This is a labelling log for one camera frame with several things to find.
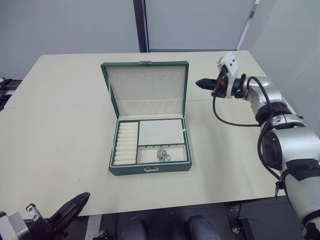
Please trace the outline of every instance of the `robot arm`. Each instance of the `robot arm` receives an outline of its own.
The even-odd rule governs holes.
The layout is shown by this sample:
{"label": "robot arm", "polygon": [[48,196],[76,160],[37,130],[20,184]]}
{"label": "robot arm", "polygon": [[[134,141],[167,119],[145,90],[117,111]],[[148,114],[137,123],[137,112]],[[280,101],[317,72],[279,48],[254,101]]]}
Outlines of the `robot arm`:
{"label": "robot arm", "polygon": [[[302,235],[305,239],[319,239],[320,140],[318,136],[305,126],[297,115],[291,113],[273,80],[245,74],[241,78],[236,78],[238,64],[231,52],[222,57],[217,66],[220,70],[217,80],[204,78],[196,84],[200,88],[212,90],[214,110],[216,97],[234,97],[251,103],[260,127],[257,144],[260,160],[278,180],[275,196],[277,197],[278,189],[284,189],[304,225]],[[279,171],[280,176],[272,169]]]}
{"label": "robot arm", "polygon": [[49,219],[41,216],[34,204],[25,210],[32,223],[26,225],[19,212],[7,216],[0,211],[0,240],[62,240],[68,236],[66,228],[79,215],[90,197],[84,192],[66,202]]}

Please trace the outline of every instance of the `metal latch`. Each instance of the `metal latch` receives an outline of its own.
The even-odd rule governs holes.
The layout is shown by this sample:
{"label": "metal latch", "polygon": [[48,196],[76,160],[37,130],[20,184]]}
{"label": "metal latch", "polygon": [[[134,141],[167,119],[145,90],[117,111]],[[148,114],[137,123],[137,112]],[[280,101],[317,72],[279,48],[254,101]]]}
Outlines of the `metal latch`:
{"label": "metal latch", "polygon": [[29,204],[25,209],[28,211],[33,221],[36,221],[42,217],[40,212],[36,208],[36,205],[34,205],[33,203]]}
{"label": "metal latch", "polygon": [[152,61],[139,61],[140,65],[151,65]]}
{"label": "metal latch", "polygon": [[159,171],[159,167],[157,167],[157,166],[145,167],[145,168],[144,168],[144,171],[145,171],[146,173],[157,172],[157,171]]}

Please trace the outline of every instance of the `silver chain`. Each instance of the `silver chain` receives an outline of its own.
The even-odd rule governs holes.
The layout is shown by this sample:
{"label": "silver chain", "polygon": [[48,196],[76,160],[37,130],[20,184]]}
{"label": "silver chain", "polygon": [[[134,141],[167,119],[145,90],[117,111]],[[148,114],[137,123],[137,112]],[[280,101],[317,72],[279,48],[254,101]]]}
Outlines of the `silver chain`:
{"label": "silver chain", "polygon": [[160,162],[165,162],[165,161],[170,161],[171,157],[170,155],[167,153],[166,150],[164,149],[158,149],[158,151],[156,152],[156,158],[158,159],[158,161]]}

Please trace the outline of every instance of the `white panel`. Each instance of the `white panel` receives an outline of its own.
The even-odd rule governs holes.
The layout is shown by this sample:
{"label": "white panel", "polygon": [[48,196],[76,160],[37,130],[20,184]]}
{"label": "white panel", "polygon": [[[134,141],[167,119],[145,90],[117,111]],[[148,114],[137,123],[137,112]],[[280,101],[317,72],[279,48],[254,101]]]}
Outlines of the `white panel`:
{"label": "white panel", "polygon": [[262,0],[241,46],[318,135],[319,7],[319,0]]}
{"label": "white panel", "polygon": [[255,0],[148,0],[149,48],[236,49]]}
{"label": "white panel", "polygon": [[182,113],[186,66],[106,68],[120,115]]}
{"label": "white panel", "polygon": [[0,0],[0,9],[1,77],[23,79],[45,54],[139,52],[132,0]]}
{"label": "white panel", "polygon": [[139,145],[184,143],[181,119],[140,121]]}

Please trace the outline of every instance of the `black cable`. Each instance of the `black cable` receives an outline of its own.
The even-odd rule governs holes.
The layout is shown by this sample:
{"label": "black cable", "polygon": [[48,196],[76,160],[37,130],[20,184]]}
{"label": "black cable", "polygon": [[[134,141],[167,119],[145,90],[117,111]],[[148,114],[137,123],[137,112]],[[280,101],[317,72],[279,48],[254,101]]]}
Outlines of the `black cable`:
{"label": "black cable", "polygon": [[262,156],[262,152],[261,152],[261,142],[262,142],[262,138],[263,136],[265,135],[266,133],[266,129],[268,128],[268,125],[270,124],[272,118],[274,117],[274,113],[272,112],[268,118],[268,120],[265,122],[261,132],[260,132],[260,135],[259,135],[259,138],[258,138],[258,143],[257,143],[257,151],[258,151],[258,156],[259,156],[259,159],[262,163],[262,165],[264,166],[264,168],[269,172],[271,173],[277,180],[280,179],[280,176],[278,174],[276,174],[264,161],[264,158]]}
{"label": "black cable", "polygon": [[239,123],[229,122],[229,121],[223,120],[221,117],[218,116],[218,114],[216,112],[216,97],[217,97],[217,92],[220,89],[221,80],[222,80],[222,78],[219,77],[218,83],[215,87],[213,101],[212,101],[212,109],[213,109],[213,113],[214,113],[215,117],[225,124],[229,124],[229,125],[236,126],[236,127],[260,127],[259,124],[239,124]]}
{"label": "black cable", "polygon": [[238,220],[238,219],[239,219],[240,211],[241,211],[241,206],[242,206],[242,204],[240,203],[240,207],[239,207],[238,215],[236,216],[236,220]]}
{"label": "black cable", "polygon": [[259,88],[261,89],[261,91],[262,91],[262,93],[263,93],[263,96],[264,96],[264,98],[265,98],[265,100],[266,100],[266,103],[267,103],[267,105],[268,105],[269,112],[272,113],[272,112],[273,112],[273,108],[272,108],[270,99],[269,99],[269,97],[268,97],[268,94],[266,93],[266,90],[265,90],[264,86],[261,84],[261,82],[259,81],[258,78],[256,78],[255,76],[249,77],[248,81],[246,82],[246,90],[248,91],[248,89],[249,89],[249,83],[250,83],[251,80],[254,80],[254,81],[258,84],[258,86],[259,86]]}
{"label": "black cable", "polygon": [[[216,96],[217,96],[217,92],[219,91],[219,88],[220,88],[220,82],[221,82],[222,78],[219,77],[219,80],[218,80],[218,83],[216,85],[216,88],[215,88],[215,91],[214,91],[214,95],[213,95],[213,103],[212,103],[212,108],[213,108],[213,113],[214,115],[216,116],[217,119],[219,119],[221,122],[225,123],[225,124],[229,124],[229,125],[232,125],[232,126],[238,126],[238,127],[260,127],[260,125],[258,124],[237,124],[237,123],[232,123],[232,122],[228,122],[228,121],[225,121],[223,119],[221,119],[217,112],[216,112]],[[259,156],[259,159],[262,163],[262,165],[264,166],[264,168],[269,172],[271,173],[277,180],[280,179],[280,176],[278,174],[276,174],[264,161],[264,158],[262,156],[262,152],[261,152],[261,143],[262,143],[262,138],[264,136],[264,134],[266,133],[266,130],[267,130],[267,127],[269,126],[272,118],[274,117],[274,112],[273,112],[273,108],[272,108],[272,105],[271,105],[271,102],[270,102],[270,99],[268,97],[268,94],[266,93],[266,90],[264,88],[264,86],[261,84],[261,82],[259,81],[258,78],[256,78],[255,76],[251,76],[249,77],[247,83],[246,83],[246,89],[248,91],[249,89],[249,83],[251,80],[254,80],[258,86],[260,87],[262,93],[263,93],[263,96],[266,100],[266,103],[268,105],[268,108],[269,108],[269,112],[270,112],[270,116],[269,118],[267,119],[267,121],[265,122],[261,132],[260,132],[260,135],[259,135],[259,138],[258,138],[258,142],[257,142],[257,152],[258,152],[258,156]]]}

